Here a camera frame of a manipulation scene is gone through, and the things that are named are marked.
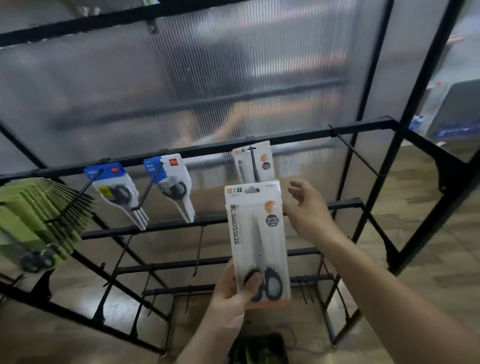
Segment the black metal frame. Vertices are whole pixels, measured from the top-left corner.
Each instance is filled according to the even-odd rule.
[[[7,34],[0,34],[0,48],[3,46],[16,45],[16,44],[21,44],[25,42],[35,42],[35,41],[39,41],[47,38],[55,38],[55,37],[63,36],[66,34],[74,34],[78,32],[102,29],[102,28],[107,28],[107,27],[120,25],[120,24],[130,24],[137,21],[148,22],[160,16],[176,15],[176,14],[181,14],[185,12],[192,12],[192,11],[213,7],[213,6],[219,6],[219,5],[224,5],[227,3],[235,3],[235,2],[239,2],[239,1],[238,0],[237,1],[209,0],[209,1],[203,1],[201,3],[186,1],[186,0],[172,1],[172,2],[165,1],[159,5],[155,5],[151,7],[132,9],[132,10],[127,10],[123,12],[115,12],[115,13],[100,15],[97,17],[77,19],[77,20],[68,21],[68,22],[44,25],[44,26],[31,28],[31,29],[24,29],[20,31],[10,32]],[[454,212],[454,210],[461,204],[462,201],[465,200],[468,194],[479,183],[480,151],[478,151],[475,154],[475,156],[471,159],[469,163],[465,163],[460,159],[458,159],[457,157],[451,155],[447,151],[436,146],[429,140],[421,137],[420,135],[408,129],[408,123],[412,119],[415,113],[415,109],[420,102],[420,99],[423,95],[426,85],[438,62],[438,59],[441,55],[444,45],[446,44],[446,41],[448,39],[448,36],[450,35],[451,30],[455,24],[456,18],[463,6],[463,1],[451,0],[449,2],[447,9],[445,11],[444,17],[440,23],[437,34],[431,44],[431,47],[429,49],[429,52],[427,54],[423,67],[421,69],[421,72],[419,73],[418,79],[415,83],[414,89],[410,95],[410,98],[407,103],[407,107],[404,111],[404,114],[400,122],[397,122],[389,117],[382,117],[382,118],[378,118],[370,121],[360,121],[363,118],[363,112],[365,110],[365,106],[367,103],[368,94],[372,86],[376,65],[380,57],[383,40],[385,38],[385,34],[388,28],[388,22],[389,22],[390,14],[392,12],[393,3],[394,3],[393,0],[388,0],[386,3],[386,8],[384,10],[384,18],[381,23],[381,27],[380,27],[378,38],[377,38],[377,45],[372,55],[372,65],[367,75],[364,92],[361,98],[360,107],[357,114],[357,122],[355,123],[336,126],[336,127],[329,127],[325,129],[302,130],[302,131],[290,132],[290,133],[266,135],[262,137],[249,137],[242,140],[214,143],[214,144],[208,144],[203,146],[186,147],[186,148],[180,148],[180,149],[174,149],[174,150],[165,149],[165,150],[160,150],[153,153],[130,156],[125,158],[114,158],[114,159],[104,158],[98,161],[93,161],[93,162],[84,163],[84,164],[49,168],[38,157],[36,157],[34,153],[32,153],[6,126],[2,125],[2,123],[0,122],[0,132],[4,136],[6,136],[27,158],[29,158],[38,167],[38,169],[36,170],[30,170],[22,173],[1,175],[0,185],[10,180],[29,178],[29,177],[52,178],[52,179],[55,179],[56,181],[61,182],[61,180],[59,179],[60,177],[83,173],[83,169],[87,165],[101,164],[101,163],[107,163],[107,162],[119,162],[124,167],[131,167],[131,166],[137,166],[137,165],[143,164],[143,160],[146,158],[164,155],[164,154],[179,153],[183,158],[189,158],[189,157],[204,156],[209,154],[230,152],[232,149],[235,149],[239,146],[244,146],[246,144],[250,144],[252,142],[259,142],[262,140],[270,140],[270,143],[272,145],[276,145],[276,144],[305,141],[305,140],[324,138],[324,137],[338,137],[347,146],[348,153],[347,153],[344,170],[341,177],[341,183],[339,186],[339,190],[337,192],[336,201],[328,203],[328,207],[332,211],[333,216],[335,216],[336,211],[339,209],[361,208],[362,216],[355,230],[355,233],[352,237],[352,240],[354,242],[358,241],[365,223],[369,221],[373,225],[375,230],[379,233],[379,235],[381,236],[384,242],[385,250],[386,250],[386,258],[387,258],[390,271],[392,271],[394,274],[399,274],[404,269],[404,267],[411,261],[411,259],[415,256],[415,254],[417,254],[418,251],[426,244],[428,239],[441,227],[443,222]],[[292,90],[288,90],[288,92],[298,92],[299,90],[300,89],[294,88]],[[263,98],[268,96],[270,95],[248,94],[248,95],[242,95],[241,97],[246,99],[256,99],[256,98]],[[373,130],[386,130],[386,129],[393,130],[395,132],[395,135],[380,170],[376,171],[369,165],[369,163],[364,158],[361,157],[360,154],[357,153],[357,151],[355,151],[354,149],[355,142],[356,142],[358,133],[368,132]],[[345,134],[353,135],[350,142],[342,138],[342,135],[345,135]],[[378,197],[378,194],[380,193],[380,190],[385,181],[385,178],[390,170],[390,167],[396,157],[396,154],[400,147],[400,143],[403,139],[409,140],[413,145],[417,146],[419,149],[427,153],[429,156],[431,156],[435,160],[439,170],[439,189],[444,195],[441,198],[441,200],[438,202],[438,204],[434,207],[434,209],[430,212],[428,217],[422,222],[418,230],[413,234],[413,236],[407,242],[405,247],[402,250],[398,251],[394,247],[392,242],[388,239],[387,235],[383,232],[379,224],[376,222],[376,220],[371,214],[371,211]],[[354,198],[346,201],[341,200],[343,187],[345,185],[349,165],[353,158],[353,155],[358,156],[360,160],[363,163],[365,163],[371,169],[371,171],[377,176],[376,181],[371,190],[370,196],[365,204],[358,198]],[[141,203],[147,197],[150,188],[151,188],[151,185],[149,185],[149,187],[143,193]],[[62,211],[62,213],[58,216],[58,218],[54,219],[54,221],[52,222],[59,221],[63,213],[64,211]],[[87,239],[111,237],[115,240],[115,242],[118,245],[120,245],[123,248],[123,251],[111,275],[104,271],[104,264],[98,267],[97,265],[95,265],[93,262],[91,262],[89,259],[81,255],[77,251],[74,251],[72,254],[74,259],[78,260],[88,269],[92,270],[93,272],[95,272],[96,274],[98,274],[99,276],[101,276],[107,281],[107,283],[104,286],[106,287],[105,293],[98,305],[97,311],[93,318],[90,319],[88,317],[80,315],[74,311],[68,310],[64,307],[61,307],[49,301],[51,297],[51,292],[49,290],[49,277],[51,276],[53,271],[46,272],[44,276],[42,276],[42,278],[38,281],[37,285],[33,288],[31,292],[25,292],[15,287],[12,284],[11,279],[7,279],[9,281],[9,284],[6,284],[0,281],[0,292],[7,297],[11,297],[17,301],[23,302],[33,307],[37,307],[43,311],[50,312],[52,314],[74,321],[80,325],[88,326],[90,328],[105,332],[121,340],[133,343],[135,345],[146,348],[148,350],[152,350],[157,353],[165,353],[168,345],[168,336],[169,336],[170,327],[171,327],[173,309],[175,306],[175,297],[177,295],[187,295],[187,297],[190,297],[190,295],[192,294],[199,294],[199,293],[202,294],[205,292],[209,292],[213,289],[214,285],[168,288],[165,286],[161,278],[156,274],[156,271],[165,270],[165,269],[177,269],[177,268],[184,268],[184,267],[195,267],[195,270],[196,270],[198,266],[224,264],[230,259],[230,257],[224,256],[224,257],[200,259],[199,253],[200,253],[201,241],[202,241],[202,238],[200,237],[199,251],[197,253],[196,260],[167,262],[167,263],[160,263],[160,264],[146,264],[131,249],[130,247],[131,240],[137,234],[149,233],[152,231],[180,229],[180,228],[188,228],[188,227],[196,227],[196,226],[205,227],[207,225],[212,225],[212,224],[226,223],[227,222],[226,214],[197,218],[191,224],[188,224],[183,220],[151,224],[151,225],[148,225],[147,229],[144,231],[140,231],[134,225],[124,227],[124,228],[111,229],[96,215],[94,216],[94,221],[102,228],[102,230],[86,232],[82,236],[82,238],[84,240],[87,240]],[[123,236],[126,236],[126,235],[130,235],[127,242],[125,242],[123,239]],[[131,255],[137,261],[137,263],[139,263],[139,265],[133,266],[133,267],[118,267],[125,253],[128,253],[129,255]],[[321,274],[321,270],[323,268],[326,270],[327,268],[324,262],[323,255],[320,252],[316,251],[315,249],[303,248],[303,249],[294,249],[294,250],[288,251],[288,256],[311,255],[311,254],[317,254],[322,257],[318,274],[316,276],[292,277],[290,278],[290,282],[291,284],[300,286],[300,288],[302,289],[302,294],[303,294],[305,303],[307,303],[307,300],[305,298],[302,287],[305,287],[305,286],[307,287],[310,298],[313,301],[313,296],[309,288],[310,286],[314,285],[318,290],[319,281],[331,280],[333,282],[332,289],[329,295],[325,297],[325,299],[321,298],[319,291],[317,293],[318,293],[318,296],[321,298],[321,305],[325,313],[330,339],[332,343],[336,345],[348,333],[352,325],[361,317],[361,313],[359,312],[359,310],[357,310],[352,316],[349,316],[343,297],[341,297],[341,294],[340,294],[340,298],[344,304],[344,308],[347,316],[346,324],[339,333],[335,334],[333,332],[331,325],[329,324],[330,320],[328,318],[326,309],[330,304],[335,291],[339,292],[338,284],[340,281],[340,277],[338,275],[334,276],[328,271],[325,274]],[[118,275],[136,273],[136,272],[148,272],[147,281],[145,283],[144,290],[141,295],[134,293],[132,290],[125,287],[123,284],[121,284],[117,280]],[[154,277],[163,286],[163,288],[147,290],[146,289],[147,284],[151,277]],[[107,299],[107,296],[112,286],[119,288],[124,293],[131,296],[132,298],[134,298],[136,301],[140,303],[133,327],[129,334],[104,325],[103,304],[105,303],[105,300]],[[158,310],[157,308],[155,308],[154,302],[150,303],[145,299],[148,296],[153,296],[155,299],[157,295],[161,295],[161,294],[172,294],[174,296],[172,309],[167,315],[161,312],[160,310]],[[138,317],[140,315],[142,307],[146,307],[150,309],[151,312],[155,312],[161,318],[168,321],[168,334],[167,334],[167,340],[164,348],[153,346],[143,340],[138,339],[136,325],[137,325]]]

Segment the person's left hand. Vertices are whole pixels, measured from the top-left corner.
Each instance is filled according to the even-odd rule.
[[[255,273],[237,293],[235,268],[230,260],[215,286],[212,300],[201,323],[202,330],[220,332],[225,339],[231,338],[233,342],[243,324],[245,305],[258,292],[261,283],[262,276]]]

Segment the person's right hand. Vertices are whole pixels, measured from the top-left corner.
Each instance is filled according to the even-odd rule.
[[[324,198],[311,184],[291,180],[288,192],[299,202],[298,205],[283,202],[284,211],[298,235],[314,245],[345,237],[333,221]]]

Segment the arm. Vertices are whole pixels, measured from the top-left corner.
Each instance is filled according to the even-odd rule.
[[[237,293],[235,269],[230,261],[215,286],[200,326],[175,363],[222,363],[240,332],[245,305],[257,293],[261,282],[260,274],[255,273]]]
[[[335,266],[396,363],[480,363],[479,337],[405,286],[334,223],[319,192],[294,180],[284,202],[293,228]]]

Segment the stack of green cards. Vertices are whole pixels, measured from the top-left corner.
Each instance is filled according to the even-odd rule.
[[[73,252],[92,216],[94,199],[43,178],[11,181],[0,188],[0,255],[25,272],[57,267]],[[57,218],[65,210],[62,218]]]

